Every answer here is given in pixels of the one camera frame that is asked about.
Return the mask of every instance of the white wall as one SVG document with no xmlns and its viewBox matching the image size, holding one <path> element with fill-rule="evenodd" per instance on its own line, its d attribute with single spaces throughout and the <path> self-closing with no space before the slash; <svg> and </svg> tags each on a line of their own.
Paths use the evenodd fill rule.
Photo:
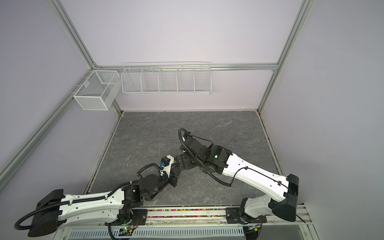
<svg viewBox="0 0 384 240">
<path fill-rule="evenodd" d="M 302 0 L 62 0 L 98 65 L 276 63 Z"/>
<path fill-rule="evenodd" d="M 44 0 L 0 2 L 0 167 L 87 70 Z"/>
<path fill-rule="evenodd" d="M 83 193 L 115 120 L 114 109 L 85 111 L 73 102 L 0 193 L 0 239 L 30 239 L 27 230 L 15 230 L 13 225 L 51 191 Z M 52 238 L 53 234 L 36 240 Z"/>
<path fill-rule="evenodd" d="M 257 109 L 271 70 L 212 71 L 211 94 L 126 95 L 117 101 L 124 111 Z"/>
<path fill-rule="evenodd" d="M 45 0 L 0 2 L 0 54 L 2 167 L 88 69 Z M 52 190 L 83 192 L 115 120 L 69 107 L 0 193 L 0 239 L 28 239 L 14 222 Z"/>
<path fill-rule="evenodd" d="M 322 240 L 382 239 L 383 13 L 317 0 L 262 112 Z"/>
</svg>

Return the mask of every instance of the rectangular wire basket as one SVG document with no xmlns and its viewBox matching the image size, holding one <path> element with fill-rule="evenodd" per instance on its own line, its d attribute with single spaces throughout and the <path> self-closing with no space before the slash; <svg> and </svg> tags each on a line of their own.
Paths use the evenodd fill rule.
<svg viewBox="0 0 384 240">
<path fill-rule="evenodd" d="M 126 94 L 194 94 L 212 92 L 209 66 L 134 67 L 121 73 Z"/>
<path fill-rule="evenodd" d="M 120 90 L 117 71 L 94 70 L 73 97 L 84 110 L 107 111 Z"/>
</svg>

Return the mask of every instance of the robotic arm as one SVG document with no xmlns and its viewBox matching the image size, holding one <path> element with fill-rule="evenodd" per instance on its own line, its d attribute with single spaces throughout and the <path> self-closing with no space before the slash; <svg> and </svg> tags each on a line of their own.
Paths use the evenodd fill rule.
<svg viewBox="0 0 384 240">
<path fill-rule="evenodd" d="M 64 195 L 63 189 L 54 190 L 38 202 L 35 211 L 17 221 L 15 229 L 29 229 L 29 237 L 38 237 L 66 226 L 94 226 L 102 223 L 110 230 L 111 225 L 142 225 L 145 219 L 135 216 L 132 209 L 142 206 L 143 199 L 153 200 L 166 185 L 176 187 L 181 171 L 194 167 L 199 167 L 202 172 L 225 186 L 230 187 L 233 179 L 237 178 L 266 193 L 259 198 L 244 198 L 240 208 L 226 208 L 228 223 L 261 223 L 265 219 L 263 215 L 272 213 L 287 221 L 296 220 L 298 177 L 270 173 L 213 143 L 207 147 L 183 128 L 179 129 L 178 134 L 183 154 L 176 157 L 168 155 L 161 159 L 159 165 L 152 163 L 144 166 L 137 172 L 139 179 L 120 184 L 111 192 Z M 159 175 L 143 177 L 141 172 L 149 167 L 156 167 Z M 232 182 L 221 181 L 213 172 L 232 177 Z M 32 216 L 31 225 L 20 225 Z"/>
</svg>

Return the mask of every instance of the white mesh basket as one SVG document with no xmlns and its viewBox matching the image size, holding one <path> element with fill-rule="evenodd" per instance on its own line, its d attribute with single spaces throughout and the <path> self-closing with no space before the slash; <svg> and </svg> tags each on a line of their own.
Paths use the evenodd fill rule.
<svg viewBox="0 0 384 240">
<path fill-rule="evenodd" d="M 120 90 L 117 71 L 94 70 L 73 97 L 84 110 L 108 110 Z"/>
<path fill-rule="evenodd" d="M 212 92 L 210 67 L 124 68 L 126 94 L 193 94 Z"/>
</svg>

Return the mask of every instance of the white label tag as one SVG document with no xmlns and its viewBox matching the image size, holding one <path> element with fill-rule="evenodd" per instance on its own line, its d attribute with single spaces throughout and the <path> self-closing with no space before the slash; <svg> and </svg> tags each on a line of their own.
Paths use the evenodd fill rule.
<svg viewBox="0 0 384 240">
<path fill-rule="evenodd" d="M 85 83 L 84 83 L 84 87 L 87 88 L 88 85 L 89 85 L 89 81 L 87 80 L 87 81 L 85 81 Z"/>
</svg>

